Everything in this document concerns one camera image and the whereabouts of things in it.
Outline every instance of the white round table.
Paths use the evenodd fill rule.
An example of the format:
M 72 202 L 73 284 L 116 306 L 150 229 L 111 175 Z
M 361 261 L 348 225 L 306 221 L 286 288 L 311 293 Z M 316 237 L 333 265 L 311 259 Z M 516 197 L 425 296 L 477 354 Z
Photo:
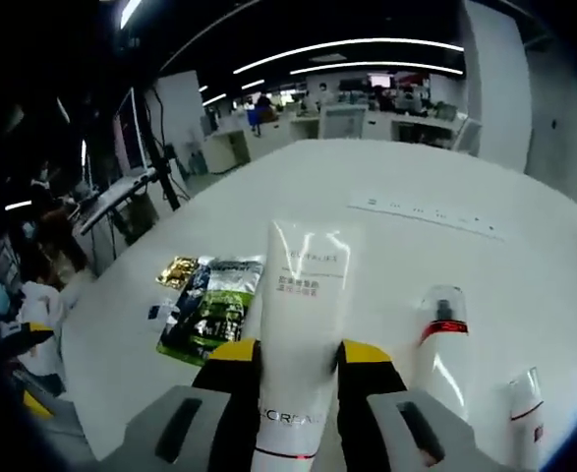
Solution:
M 490 217 L 504 240 L 348 208 L 370 191 Z M 248 164 L 159 222 L 83 294 L 63 329 L 68 387 L 96 457 L 125 425 L 198 368 L 156 352 L 146 315 L 174 290 L 155 277 L 175 256 L 265 254 L 268 222 L 365 228 L 346 337 L 389 353 L 407 384 L 416 308 L 435 284 L 463 289 L 473 359 L 468 404 L 478 446 L 506 462 L 505 386 L 537 366 L 544 461 L 577 424 L 577 205 L 529 177 L 447 150 L 370 141 L 302 141 Z M 245 335 L 260 329 L 260 303 Z M 342 469 L 330 415 L 316 469 Z

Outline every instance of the white cosmetic tube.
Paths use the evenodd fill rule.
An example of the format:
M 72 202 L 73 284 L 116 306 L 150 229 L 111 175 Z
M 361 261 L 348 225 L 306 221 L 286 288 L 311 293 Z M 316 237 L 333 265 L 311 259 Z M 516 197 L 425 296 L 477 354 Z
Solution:
M 540 469 L 542 394 L 537 368 L 532 368 L 509 384 L 511 396 L 511 431 L 513 435 L 513 466 L 525 470 Z
M 413 386 L 467 421 L 470 345 L 465 298 L 458 287 L 437 285 L 420 307 L 423 324 Z
M 270 225 L 253 471 L 312 467 L 336 385 L 358 235 L 341 225 Z

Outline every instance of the white pillar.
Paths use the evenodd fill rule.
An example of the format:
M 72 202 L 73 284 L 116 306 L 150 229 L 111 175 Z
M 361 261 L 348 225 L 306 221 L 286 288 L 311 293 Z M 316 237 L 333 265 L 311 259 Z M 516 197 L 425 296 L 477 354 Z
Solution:
M 463 0 L 460 28 L 468 112 L 483 124 L 478 157 L 524 172 L 531 140 L 531 86 L 517 25 L 496 10 Z

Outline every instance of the computer monitor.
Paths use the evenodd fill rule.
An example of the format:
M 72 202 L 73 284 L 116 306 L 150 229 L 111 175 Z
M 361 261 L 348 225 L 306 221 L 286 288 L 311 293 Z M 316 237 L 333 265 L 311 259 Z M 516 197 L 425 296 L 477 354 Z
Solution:
M 146 171 L 142 135 L 138 125 L 135 91 L 131 88 L 113 119 L 115 154 L 123 175 L 135 176 Z

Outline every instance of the snack package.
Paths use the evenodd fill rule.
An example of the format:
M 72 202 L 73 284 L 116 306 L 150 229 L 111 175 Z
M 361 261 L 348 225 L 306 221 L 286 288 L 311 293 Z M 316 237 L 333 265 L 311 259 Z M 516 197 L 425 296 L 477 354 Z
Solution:
M 166 287 L 181 290 L 197 269 L 199 261 L 196 258 L 174 258 L 167 268 L 156 278 L 156 281 Z
M 237 341 L 263 272 L 263 257 L 200 258 L 169 317 L 157 351 L 202 366 L 213 350 Z

